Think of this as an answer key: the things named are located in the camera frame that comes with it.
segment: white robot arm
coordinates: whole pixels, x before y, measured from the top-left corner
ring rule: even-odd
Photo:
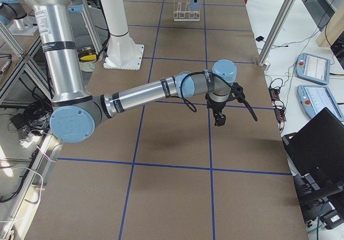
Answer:
[[[55,88],[54,112],[50,126],[65,142],[76,143],[90,137],[97,125],[128,109],[179,96],[182,99],[206,94],[207,107],[213,110],[215,125],[225,123],[222,109],[237,99],[244,103],[242,87],[235,83],[237,68],[229,60],[220,60],[212,70],[181,73],[140,87],[93,97],[85,90],[74,37],[68,17],[72,0],[25,0],[33,8],[39,26],[43,51]]]

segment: metal pole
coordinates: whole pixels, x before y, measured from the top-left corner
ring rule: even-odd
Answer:
[[[8,43],[11,46],[16,56],[22,57],[24,54],[23,48],[18,44],[16,39],[12,36],[11,32],[2,22],[0,22],[0,33],[5,39],[6,43]]]
[[[81,13],[81,16],[84,19],[85,26],[88,30],[88,33],[90,34],[90,37],[91,37],[92,43],[95,47],[95,50],[99,54],[103,48],[102,43],[101,43],[101,40],[99,39],[99,35],[96,31],[95,25],[94,25],[93,20],[91,18],[91,14],[90,14],[90,11],[88,9],[87,1],[82,0],[82,3],[84,4],[84,9],[83,9],[83,12]]]
[[[295,0],[284,0],[283,5],[281,7],[281,9],[279,10],[279,13],[277,15],[277,18],[271,28],[271,31],[267,37],[266,43],[264,44],[264,47],[257,59],[257,64],[259,66],[263,66],[266,58],[273,46],[273,44],[275,43],[275,40],[278,36],[278,34],[280,33],[280,30],[294,4]]]

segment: white wire basket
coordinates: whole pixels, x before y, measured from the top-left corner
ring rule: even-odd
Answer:
[[[200,0],[174,0],[173,20],[174,21],[199,21]]]

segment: black device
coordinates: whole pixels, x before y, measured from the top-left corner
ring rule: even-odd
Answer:
[[[327,229],[343,223],[344,125],[323,108],[298,133],[282,139],[302,176],[294,177],[294,182],[304,220],[315,219],[322,203],[329,199],[335,210],[324,209],[321,220]]]

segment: brown table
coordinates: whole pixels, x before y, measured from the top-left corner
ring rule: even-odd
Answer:
[[[226,125],[164,100],[65,144],[28,231],[40,239],[306,240],[293,179],[243,0],[204,0],[201,21],[172,19],[173,0],[125,0],[139,71],[96,68],[88,90],[112,94],[226,58],[259,121],[239,103]]]

